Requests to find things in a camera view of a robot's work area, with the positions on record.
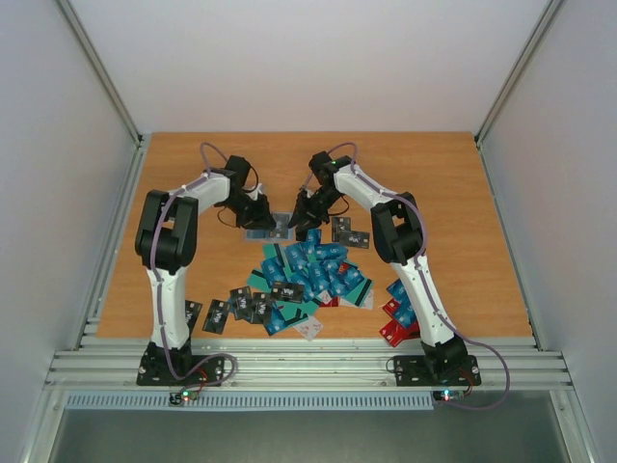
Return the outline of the black vip membership card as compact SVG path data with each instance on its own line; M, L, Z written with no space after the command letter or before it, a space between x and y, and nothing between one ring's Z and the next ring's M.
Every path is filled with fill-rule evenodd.
M289 282L274 282L271 288L271 297L292 303L302 303L304 300L305 286Z

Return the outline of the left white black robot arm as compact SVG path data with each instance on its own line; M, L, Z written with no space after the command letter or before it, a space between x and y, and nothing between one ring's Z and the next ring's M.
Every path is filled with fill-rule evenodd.
M137 383L182 384L195 375L191 329L186 318L186 273L197 251L199 216L212 206L235 214L235 226L271 231L276 221L266 195L246 187L253 166L232 155L221 168L207 167L195 180L172 192L147 193L135 238L135 252L147 270L153 307L150 341Z

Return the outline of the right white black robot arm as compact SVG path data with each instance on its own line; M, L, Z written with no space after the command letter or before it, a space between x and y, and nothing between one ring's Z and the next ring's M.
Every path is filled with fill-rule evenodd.
M340 198L365 209L370 214L374 249L392 266L416 314L428 377L435 384L458 376L471 379L475 373L472 357L432 280L425 255L425 225L413 196L379 184L348 156L333 159L321 151L308 165L319 188L314 193L305 186L300 189L290 221L296 238L305 241L308 230L328 222L330 208Z

